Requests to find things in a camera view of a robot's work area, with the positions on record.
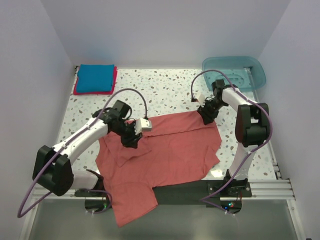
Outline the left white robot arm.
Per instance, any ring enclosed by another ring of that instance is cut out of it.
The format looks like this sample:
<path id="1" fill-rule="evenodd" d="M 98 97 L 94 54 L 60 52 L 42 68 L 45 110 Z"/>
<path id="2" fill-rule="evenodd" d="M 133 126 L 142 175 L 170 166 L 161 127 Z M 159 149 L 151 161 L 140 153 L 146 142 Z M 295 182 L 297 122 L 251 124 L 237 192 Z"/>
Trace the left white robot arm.
<path id="1" fill-rule="evenodd" d="M 42 146 L 36 155 L 33 184 L 50 193 L 62 196 L 69 190 L 88 192 L 92 196 L 105 195 L 103 177 L 93 170 L 73 171 L 76 159 L 100 138 L 115 133 L 126 148 L 136 149 L 143 128 L 150 127 L 146 118 L 132 121 L 126 115 L 132 109 L 118 100 L 112 107 L 97 110 L 88 122 L 66 140 L 53 147 Z"/>

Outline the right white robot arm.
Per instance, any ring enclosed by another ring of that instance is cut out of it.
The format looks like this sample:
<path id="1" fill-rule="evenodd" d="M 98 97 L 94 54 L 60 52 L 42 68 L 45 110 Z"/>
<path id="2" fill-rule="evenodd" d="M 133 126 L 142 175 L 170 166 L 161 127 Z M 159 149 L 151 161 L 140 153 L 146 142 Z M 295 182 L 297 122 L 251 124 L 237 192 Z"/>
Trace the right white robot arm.
<path id="1" fill-rule="evenodd" d="M 212 90 L 213 97 L 205 97 L 201 93 L 195 97 L 199 104 L 197 112 L 205 125 L 215 121 L 222 107 L 231 107 L 236 112 L 234 133 L 237 149 L 221 187 L 227 196 L 233 197 L 241 190 L 240 182 L 248 180 L 255 153 L 271 138 L 269 106 L 251 100 L 239 88 L 225 84 L 222 79 L 212 83 Z"/>

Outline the salmon pink t shirt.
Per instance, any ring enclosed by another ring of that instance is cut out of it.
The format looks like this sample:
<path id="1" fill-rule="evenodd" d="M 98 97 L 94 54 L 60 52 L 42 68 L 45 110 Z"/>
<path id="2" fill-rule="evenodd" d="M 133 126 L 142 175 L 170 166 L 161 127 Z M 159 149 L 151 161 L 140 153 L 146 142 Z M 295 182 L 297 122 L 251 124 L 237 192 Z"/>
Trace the salmon pink t shirt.
<path id="1" fill-rule="evenodd" d="M 153 189 L 203 179 L 219 163 L 222 140 L 215 122 L 204 124 L 196 111 L 155 116 L 137 148 L 124 147 L 111 132 L 99 140 L 95 160 L 112 196 L 118 227 L 158 206 Z"/>

